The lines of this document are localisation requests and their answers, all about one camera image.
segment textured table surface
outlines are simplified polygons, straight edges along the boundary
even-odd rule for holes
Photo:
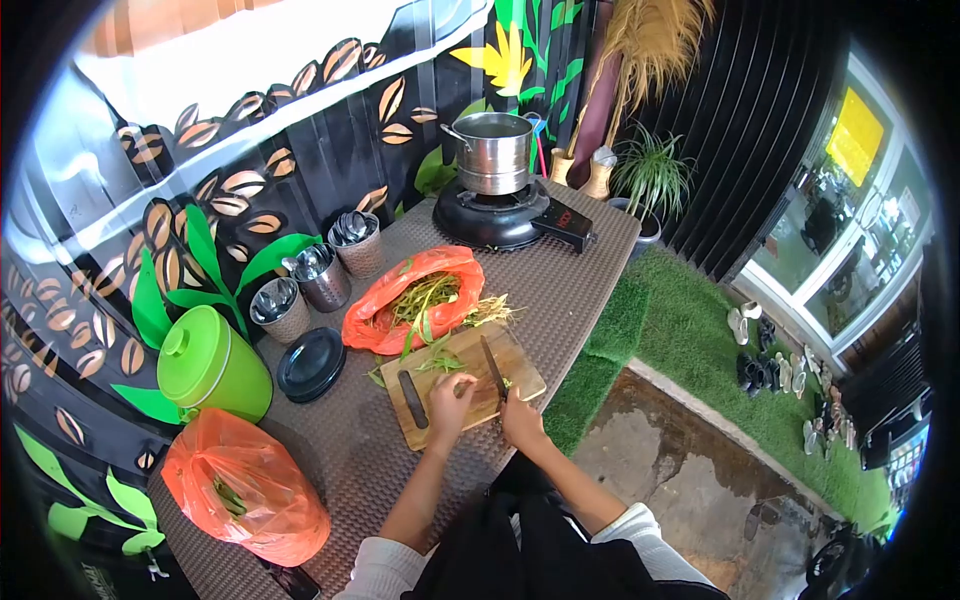
[[[639,231],[638,221],[623,212],[567,187],[547,185],[557,200],[593,220],[598,242],[579,255],[549,237],[514,252],[475,252],[487,278],[482,297],[509,293],[512,306],[527,307],[512,328],[546,381],[546,393],[534,400],[541,411],[593,329]],[[433,225],[433,205],[421,202],[383,231],[384,272],[411,254],[450,243]],[[376,277],[353,280],[350,302],[333,313],[313,312],[312,325],[340,329],[347,307],[374,281]],[[258,349],[276,372],[285,348],[265,338]],[[366,376],[373,367],[370,352],[349,349],[344,371],[329,392],[301,405],[275,388],[270,410],[259,423],[287,447],[330,512],[329,540],[303,565],[324,598],[346,585],[360,542],[379,530],[420,459],[404,442],[386,390]],[[434,540],[472,494],[486,489],[513,452],[503,440],[499,419],[464,433],[446,470]],[[253,554],[197,529],[180,512],[159,469],[149,494],[160,530],[204,600],[288,598]]]

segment green container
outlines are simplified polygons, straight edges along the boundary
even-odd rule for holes
[[[206,305],[186,311],[167,333],[156,383],[183,413],[222,408],[251,423],[263,418],[274,395],[270,372],[253,348]]]

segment green turf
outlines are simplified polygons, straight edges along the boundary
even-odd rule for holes
[[[622,278],[650,293],[636,349],[640,360],[735,423],[861,529],[890,519],[889,490],[879,469],[860,470],[859,455],[841,444],[833,445],[829,461],[822,451],[804,454],[802,427],[813,418],[813,394],[819,388],[812,374],[803,400],[768,391],[749,399],[737,388],[736,355],[744,348],[727,327],[733,303],[716,285],[658,248],[629,265]],[[756,321],[750,323],[752,342],[745,348],[756,354]],[[771,355],[777,349],[785,347],[778,342]]]
[[[543,412],[543,429],[567,456],[587,433],[620,370],[634,355],[649,298],[635,281],[620,278],[584,349]]]

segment person's left hand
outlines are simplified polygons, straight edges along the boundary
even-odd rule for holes
[[[461,383],[467,387],[459,397],[454,388]],[[464,417],[470,407],[473,391],[477,387],[477,378],[465,372],[442,375],[430,391],[430,433],[427,434],[427,447],[449,452],[457,443],[464,428]]]

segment stack of plates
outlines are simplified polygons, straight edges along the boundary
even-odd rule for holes
[[[321,327],[307,331],[288,347],[276,369],[276,381],[292,402],[310,402],[333,387],[346,362],[340,332]]]

